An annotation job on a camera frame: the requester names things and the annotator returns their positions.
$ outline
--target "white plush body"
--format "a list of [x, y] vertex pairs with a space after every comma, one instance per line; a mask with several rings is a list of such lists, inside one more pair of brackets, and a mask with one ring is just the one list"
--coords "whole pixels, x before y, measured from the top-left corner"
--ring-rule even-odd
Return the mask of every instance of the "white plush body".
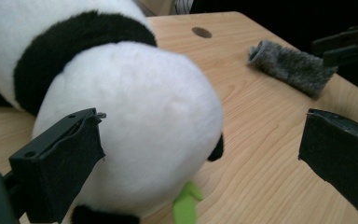
[[[64, 14], [117, 11], [149, 26], [129, 0], [0, 0], [0, 92], [13, 105], [13, 68], [27, 43]], [[187, 57], [134, 42], [87, 49], [55, 77], [33, 137], [64, 116], [95, 107], [106, 157], [77, 202], [144, 217], [171, 203], [222, 132], [218, 96]]]

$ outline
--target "gray fuzzy object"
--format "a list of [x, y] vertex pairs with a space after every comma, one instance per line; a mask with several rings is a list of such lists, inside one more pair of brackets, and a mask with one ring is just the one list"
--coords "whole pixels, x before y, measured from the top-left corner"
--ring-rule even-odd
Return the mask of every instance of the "gray fuzzy object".
[[249, 51], [249, 64], [261, 72], [316, 98], [337, 67], [324, 67], [321, 58], [262, 40]]

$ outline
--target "green plastic piece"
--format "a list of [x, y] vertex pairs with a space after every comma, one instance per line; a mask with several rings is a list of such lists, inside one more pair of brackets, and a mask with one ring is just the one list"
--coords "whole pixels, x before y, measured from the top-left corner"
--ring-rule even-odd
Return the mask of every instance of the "green plastic piece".
[[187, 182], [173, 202], [172, 213], [175, 224], [196, 224], [197, 211], [194, 200], [203, 200], [201, 190], [193, 182]]

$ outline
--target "stuffed panda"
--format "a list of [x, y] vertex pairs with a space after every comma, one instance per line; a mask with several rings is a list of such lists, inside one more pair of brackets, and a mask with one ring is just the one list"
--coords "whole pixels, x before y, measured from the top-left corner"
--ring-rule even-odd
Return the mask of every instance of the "stuffed panda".
[[76, 223], [139, 223], [223, 154], [223, 112], [186, 56], [159, 49], [131, 0], [0, 0], [0, 105], [36, 116], [33, 138], [91, 107], [103, 160]]

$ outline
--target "wood grain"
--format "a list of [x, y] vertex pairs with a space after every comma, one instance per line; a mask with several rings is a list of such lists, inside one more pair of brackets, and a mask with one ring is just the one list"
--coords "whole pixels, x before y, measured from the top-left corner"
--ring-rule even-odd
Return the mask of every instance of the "wood grain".
[[[162, 49], [183, 53], [206, 74], [225, 114], [226, 152], [194, 177], [205, 199], [202, 223], [358, 223], [358, 212], [330, 184], [299, 161], [309, 108], [358, 122], [358, 88], [334, 75], [321, 97], [301, 92], [247, 64], [262, 39], [288, 43], [237, 12], [149, 18]], [[192, 33], [210, 31], [212, 38]], [[30, 139], [34, 119], [0, 108], [0, 172], [7, 157]], [[21, 223], [28, 223], [26, 217]], [[143, 224], [172, 223], [167, 205]]]

